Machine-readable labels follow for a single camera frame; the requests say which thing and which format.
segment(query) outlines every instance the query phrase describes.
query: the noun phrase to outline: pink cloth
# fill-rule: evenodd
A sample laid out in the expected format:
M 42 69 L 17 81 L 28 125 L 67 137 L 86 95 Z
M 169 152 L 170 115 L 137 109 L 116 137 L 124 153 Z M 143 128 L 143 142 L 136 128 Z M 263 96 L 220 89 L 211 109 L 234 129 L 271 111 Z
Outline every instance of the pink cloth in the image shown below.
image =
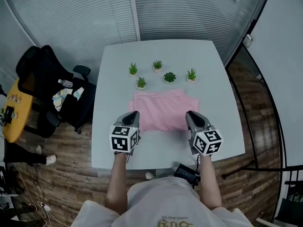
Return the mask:
M 141 131 L 187 131 L 185 114 L 198 111 L 199 100 L 185 95 L 183 89 L 161 93 L 135 93 L 129 111 L 140 112 Z

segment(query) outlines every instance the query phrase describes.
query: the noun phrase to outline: white table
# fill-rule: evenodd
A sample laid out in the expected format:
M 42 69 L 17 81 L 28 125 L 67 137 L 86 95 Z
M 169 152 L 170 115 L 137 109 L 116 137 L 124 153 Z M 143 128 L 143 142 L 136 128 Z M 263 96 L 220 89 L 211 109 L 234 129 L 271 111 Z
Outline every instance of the white table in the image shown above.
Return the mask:
M 161 60 L 163 70 L 154 73 L 152 62 Z M 94 105 L 92 129 L 92 167 L 112 168 L 114 154 L 109 147 L 109 128 L 128 112 L 136 79 L 128 76 L 130 64 L 136 63 L 138 76 L 145 77 L 145 92 L 183 88 L 188 96 L 198 98 L 199 112 L 219 129 L 224 143 L 212 160 L 245 153 L 242 127 L 232 87 L 212 41 L 155 40 L 105 47 L 100 67 Z M 195 84 L 187 83 L 187 70 L 197 72 Z M 163 75 L 172 71 L 176 82 L 164 83 Z M 194 165 L 188 131 L 145 131 L 127 163 L 127 169 L 176 167 L 179 163 Z

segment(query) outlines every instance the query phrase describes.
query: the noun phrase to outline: window blinds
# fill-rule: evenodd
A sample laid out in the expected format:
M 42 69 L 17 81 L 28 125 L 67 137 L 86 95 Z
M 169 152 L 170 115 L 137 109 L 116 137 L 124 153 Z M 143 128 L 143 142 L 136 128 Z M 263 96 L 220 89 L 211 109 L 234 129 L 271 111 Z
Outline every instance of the window blinds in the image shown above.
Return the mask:
M 8 0 L 38 46 L 49 44 L 62 65 L 92 69 L 96 83 L 104 46 L 136 41 L 130 0 Z
M 259 0 L 136 0 L 141 40 L 212 40 L 223 62 Z

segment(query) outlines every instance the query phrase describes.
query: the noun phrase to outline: small potted plant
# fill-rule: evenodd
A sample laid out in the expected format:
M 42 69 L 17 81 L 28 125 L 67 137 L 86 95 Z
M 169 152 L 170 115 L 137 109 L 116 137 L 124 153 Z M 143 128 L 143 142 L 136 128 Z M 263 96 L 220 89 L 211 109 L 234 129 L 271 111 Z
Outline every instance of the small potted plant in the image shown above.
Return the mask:
M 176 75 L 172 72 L 168 72 L 164 74 L 164 81 L 165 83 L 172 83 L 174 82 L 174 80 L 176 80 Z
M 159 72 L 159 71 L 161 71 L 162 68 L 163 68 L 162 61 L 154 61 L 153 64 L 152 64 L 152 66 L 153 66 L 153 69 L 154 69 L 154 71 L 156 73 Z
M 145 90 L 145 86 L 146 86 L 146 80 L 145 78 L 139 78 L 137 80 L 137 89 L 138 90 Z
M 131 63 L 131 67 L 129 68 L 129 76 L 134 78 L 137 75 L 137 72 L 138 72 L 138 68 L 136 66 L 136 63 L 135 64 Z
M 192 68 L 190 71 L 187 71 L 187 82 L 195 82 L 196 81 L 196 70 Z

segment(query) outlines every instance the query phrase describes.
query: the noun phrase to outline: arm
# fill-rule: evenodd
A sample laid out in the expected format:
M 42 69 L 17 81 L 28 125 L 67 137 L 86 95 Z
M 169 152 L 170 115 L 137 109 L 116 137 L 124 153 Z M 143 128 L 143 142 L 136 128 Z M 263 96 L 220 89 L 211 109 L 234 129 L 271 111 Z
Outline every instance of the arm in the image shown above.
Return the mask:
M 122 215 L 127 210 L 126 153 L 115 155 L 111 179 L 105 198 L 105 207 Z
M 222 206 L 220 189 L 210 156 L 200 155 L 200 201 L 213 210 Z

